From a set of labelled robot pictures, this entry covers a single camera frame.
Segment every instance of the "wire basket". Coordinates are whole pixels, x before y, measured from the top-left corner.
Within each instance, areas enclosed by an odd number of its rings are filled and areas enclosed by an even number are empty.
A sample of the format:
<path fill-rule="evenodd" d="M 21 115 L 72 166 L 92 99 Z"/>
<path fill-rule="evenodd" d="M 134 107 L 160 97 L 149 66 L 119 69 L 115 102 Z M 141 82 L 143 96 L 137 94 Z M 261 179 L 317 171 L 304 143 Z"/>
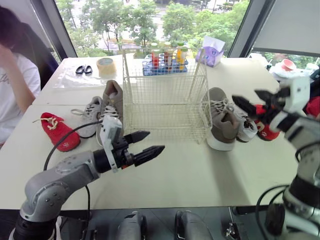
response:
<path fill-rule="evenodd" d="M 212 127 L 206 66 L 196 62 L 195 52 L 189 49 L 187 64 L 183 64 L 186 70 L 145 75 L 144 66 L 149 59 L 136 56 L 148 56 L 150 52 L 123 50 L 125 134 L 145 130 L 151 132 L 149 138 L 153 139 L 200 143 Z"/>

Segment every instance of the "tape roll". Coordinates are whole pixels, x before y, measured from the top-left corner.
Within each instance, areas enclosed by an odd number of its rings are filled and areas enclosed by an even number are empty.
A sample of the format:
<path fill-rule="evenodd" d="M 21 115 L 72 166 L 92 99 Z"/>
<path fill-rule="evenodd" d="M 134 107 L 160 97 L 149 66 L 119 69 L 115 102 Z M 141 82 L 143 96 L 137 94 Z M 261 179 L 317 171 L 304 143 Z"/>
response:
<path fill-rule="evenodd" d="M 98 67 L 100 77 L 116 73 L 116 65 L 111 58 L 104 57 L 99 59 L 96 62 L 96 66 Z"/>

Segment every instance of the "white t-shirt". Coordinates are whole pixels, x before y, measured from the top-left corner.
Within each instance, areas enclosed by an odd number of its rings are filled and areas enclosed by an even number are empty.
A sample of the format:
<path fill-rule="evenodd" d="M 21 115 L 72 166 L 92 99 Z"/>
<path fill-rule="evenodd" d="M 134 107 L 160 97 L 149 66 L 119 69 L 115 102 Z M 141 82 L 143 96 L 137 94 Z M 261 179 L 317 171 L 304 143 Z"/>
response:
<path fill-rule="evenodd" d="M 14 53 L 14 56 L 27 86 L 36 97 L 40 93 L 38 68 L 21 54 Z M 5 143 L 22 116 L 7 74 L 0 66 L 0 144 Z"/>

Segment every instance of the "hand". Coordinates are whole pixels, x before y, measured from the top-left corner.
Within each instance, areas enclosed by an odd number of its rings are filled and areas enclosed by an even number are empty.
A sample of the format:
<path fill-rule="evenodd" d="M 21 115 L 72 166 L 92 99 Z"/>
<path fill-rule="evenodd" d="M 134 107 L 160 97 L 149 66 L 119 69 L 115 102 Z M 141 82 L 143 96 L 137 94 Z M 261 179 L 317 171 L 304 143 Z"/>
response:
<path fill-rule="evenodd" d="M 0 44 L 0 68 L 6 72 L 17 66 L 15 56 L 9 48 Z"/>

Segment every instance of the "scissors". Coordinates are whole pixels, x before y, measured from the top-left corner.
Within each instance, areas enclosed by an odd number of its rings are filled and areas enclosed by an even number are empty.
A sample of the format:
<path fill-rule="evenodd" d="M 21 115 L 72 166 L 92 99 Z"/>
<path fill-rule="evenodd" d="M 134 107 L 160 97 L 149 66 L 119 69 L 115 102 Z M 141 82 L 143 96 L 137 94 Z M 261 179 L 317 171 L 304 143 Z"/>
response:
<path fill-rule="evenodd" d="M 76 74 L 85 74 L 85 75 L 90 75 L 92 74 L 92 68 L 90 65 L 86 66 L 86 65 L 81 65 L 81 66 L 78 66 L 78 68 L 75 70 L 75 73 Z"/>

